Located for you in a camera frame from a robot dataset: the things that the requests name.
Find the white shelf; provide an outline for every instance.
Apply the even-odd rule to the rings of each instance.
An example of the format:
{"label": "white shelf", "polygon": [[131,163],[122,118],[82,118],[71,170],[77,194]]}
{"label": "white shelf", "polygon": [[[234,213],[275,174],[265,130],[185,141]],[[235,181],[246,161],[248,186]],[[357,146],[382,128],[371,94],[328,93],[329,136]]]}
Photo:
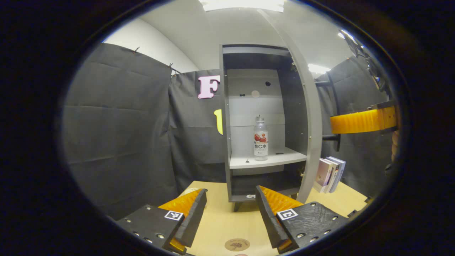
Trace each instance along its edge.
{"label": "white shelf", "polygon": [[265,161],[254,160],[253,151],[250,154],[242,154],[236,151],[232,151],[231,160],[229,162],[230,169],[243,169],[243,168],[257,168],[274,166],[281,164],[291,164],[296,162],[302,162],[307,159],[307,156],[294,151],[290,148],[271,148],[268,151],[268,159]]}

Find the ceiling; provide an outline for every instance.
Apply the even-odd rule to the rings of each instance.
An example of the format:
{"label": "ceiling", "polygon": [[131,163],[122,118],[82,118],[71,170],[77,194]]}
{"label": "ceiling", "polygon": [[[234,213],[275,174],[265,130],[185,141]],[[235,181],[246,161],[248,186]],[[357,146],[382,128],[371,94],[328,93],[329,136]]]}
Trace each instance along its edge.
{"label": "ceiling", "polygon": [[[284,12],[265,10],[294,39],[307,63],[332,68],[351,55],[338,27],[308,7],[285,1]],[[219,45],[286,46],[256,10],[204,11],[199,0],[175,0],[140,17],[172,41],[201,70],[219,68]]]}

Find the white wall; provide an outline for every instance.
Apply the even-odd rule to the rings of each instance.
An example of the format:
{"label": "white wall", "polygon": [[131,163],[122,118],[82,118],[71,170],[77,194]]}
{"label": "white wall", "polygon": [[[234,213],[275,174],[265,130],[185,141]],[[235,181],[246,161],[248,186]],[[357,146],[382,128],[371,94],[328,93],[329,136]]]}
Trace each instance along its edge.
{"label": "white wall", "polygon": [[154,58],[166,65],[174,63],[173,68],[185,73],[199,68],[169,39],[153,26],[141,19],[135,19],[112,35],[105,43],[119,45]]}

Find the bottle label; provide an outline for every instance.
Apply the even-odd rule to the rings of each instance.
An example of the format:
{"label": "bottle label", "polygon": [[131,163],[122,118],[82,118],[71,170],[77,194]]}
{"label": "bottle label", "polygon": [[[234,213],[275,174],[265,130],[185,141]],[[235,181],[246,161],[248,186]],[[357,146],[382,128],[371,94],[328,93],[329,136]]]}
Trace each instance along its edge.
{"label": "bottle label", "polygon": [[255,132],[254,133],[254,155],[266,156],[268,155],[268,132]]}

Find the small round sticker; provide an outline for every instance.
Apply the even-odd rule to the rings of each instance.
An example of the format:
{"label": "small round sticker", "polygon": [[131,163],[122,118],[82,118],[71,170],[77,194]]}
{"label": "small round sticker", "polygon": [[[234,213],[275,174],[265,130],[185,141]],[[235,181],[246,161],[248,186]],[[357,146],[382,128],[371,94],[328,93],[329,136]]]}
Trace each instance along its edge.
{"label": "small round sticker", "polygon": [[234,238],[231,240],[228,240],[225,244],[224,247],[230,251],[243,251],[248,249],[250,247],[250,242],[248,242],[245,239],[242,238]]}

